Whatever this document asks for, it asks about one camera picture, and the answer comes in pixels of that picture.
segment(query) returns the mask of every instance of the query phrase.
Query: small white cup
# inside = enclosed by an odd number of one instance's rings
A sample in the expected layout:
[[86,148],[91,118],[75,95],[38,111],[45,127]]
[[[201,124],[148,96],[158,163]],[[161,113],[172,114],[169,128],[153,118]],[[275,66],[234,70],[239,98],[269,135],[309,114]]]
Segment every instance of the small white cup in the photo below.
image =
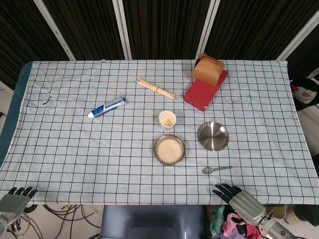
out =
[[162,111],[159,114],[159,122],[164,130],[170,130],[176,124],[176,116],[171,111]]

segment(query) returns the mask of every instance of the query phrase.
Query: chopsticks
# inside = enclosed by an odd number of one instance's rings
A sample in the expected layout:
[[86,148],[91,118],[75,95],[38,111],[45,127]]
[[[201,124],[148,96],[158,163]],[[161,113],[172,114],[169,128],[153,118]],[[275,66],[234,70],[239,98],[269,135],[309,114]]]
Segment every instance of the chopsticks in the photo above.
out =
[[152,91],[155,91],[155,92],[157,92],[157,93],[159,93],[159,94],[161,94],[163,96],[166,96],[166,97],[168,97],[168,98],[170,98],[172,100],[175,98],[175,94],[172,94],[172,93],[170,93],[170,92],[168,92],[166,90],[163,90],[162,88],[157,87],[157,86],[153,85],[152,83],[150,83],[148,81],[145,81],[145,80],[143,80],[141,78],[137,78],[136,79],[136,83],[141,85],[141,86],[144,86],[145,88],[148,88],[148,89],[150,89]]

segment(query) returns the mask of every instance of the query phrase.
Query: metal bowl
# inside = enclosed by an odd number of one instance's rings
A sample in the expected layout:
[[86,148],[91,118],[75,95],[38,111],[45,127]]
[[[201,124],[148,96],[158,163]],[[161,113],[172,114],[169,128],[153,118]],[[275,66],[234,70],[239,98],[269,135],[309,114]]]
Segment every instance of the metal bowl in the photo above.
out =
[[[175,141],[178,142],[179,146],[181,147],[181,151],[182,151],[182,155],[178,158],[178,160],[176,160],[175,162],[172,162],[172,163],[167,163],[165,161],[162,161],[161,158],[158,156],[158,146],[159,144],[166,140],[166,139],[173,139]],[[179,162],[181,162],[183,160],[183,158],[185,157],[185,144],[184,142],[177,136],[175,135],[172,135],[172,134],[167,134],[167,135],[163,135],[162,137],[160,137],[158,140],[156,140],[155,144],[154,144],[154,147],[153,147],[153,151],[154,151],[154,155],[156,157],[156,159],[164,164],[164,165],[167,165],[167,166],[172,166],[172,165],[176,165],[178,164]]]
[[198,140],[204,148],[219,151],[228,143],[228,132],[224,126],[216,122],[202,124],[197,132]]

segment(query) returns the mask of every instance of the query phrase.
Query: toothpaste tube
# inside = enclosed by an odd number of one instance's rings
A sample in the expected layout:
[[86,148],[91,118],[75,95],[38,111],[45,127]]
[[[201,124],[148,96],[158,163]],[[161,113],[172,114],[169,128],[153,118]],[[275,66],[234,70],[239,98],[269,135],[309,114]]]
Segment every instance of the toothpaste tube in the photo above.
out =
[[117,107],[126,105],[126,99],[124,97],[118,97],[113,101],[107,102],[105,105],[102,105],[95,110],[92,110],[88,114],[88,118],[93,119],[97,116],[100,116],[108,111],[114,110]]

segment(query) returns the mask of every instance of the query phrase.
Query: kraft paper box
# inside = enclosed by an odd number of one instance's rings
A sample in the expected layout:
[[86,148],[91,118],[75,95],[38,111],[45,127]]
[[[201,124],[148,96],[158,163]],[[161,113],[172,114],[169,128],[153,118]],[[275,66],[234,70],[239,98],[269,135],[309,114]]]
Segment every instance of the kraft paper box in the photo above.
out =
[[205,53],[200,53],[196,60],[192,76],[195,79],[216,86],[224,68],[225,64],[222,60],[216,60],[207,56]]

